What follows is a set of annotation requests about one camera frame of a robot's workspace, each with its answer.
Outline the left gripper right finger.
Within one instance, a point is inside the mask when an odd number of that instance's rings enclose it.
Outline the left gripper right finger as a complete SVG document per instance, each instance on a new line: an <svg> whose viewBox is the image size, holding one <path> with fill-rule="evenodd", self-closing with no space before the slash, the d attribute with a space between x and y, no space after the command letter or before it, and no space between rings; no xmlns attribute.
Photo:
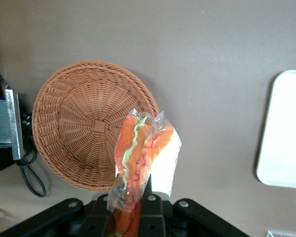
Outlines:
<svg viewBox="0 0 296 237"><path fill-rule="evenodd" d="M148 179L141 199L140 237L247 237L237 227L197 202L183 198L174 204L152 191Z"/></svg>

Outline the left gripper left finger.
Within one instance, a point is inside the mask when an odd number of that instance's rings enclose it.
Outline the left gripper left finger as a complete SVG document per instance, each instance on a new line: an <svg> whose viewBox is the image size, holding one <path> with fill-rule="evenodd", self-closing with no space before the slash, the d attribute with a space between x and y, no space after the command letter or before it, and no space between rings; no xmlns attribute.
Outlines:
<svg viewBox="0 0 296 237"><path fill-rule="evenodd" d="M110 214L106 196L93 198L87 205L69 198L3 231L0 237L104 237Z"/></svg>

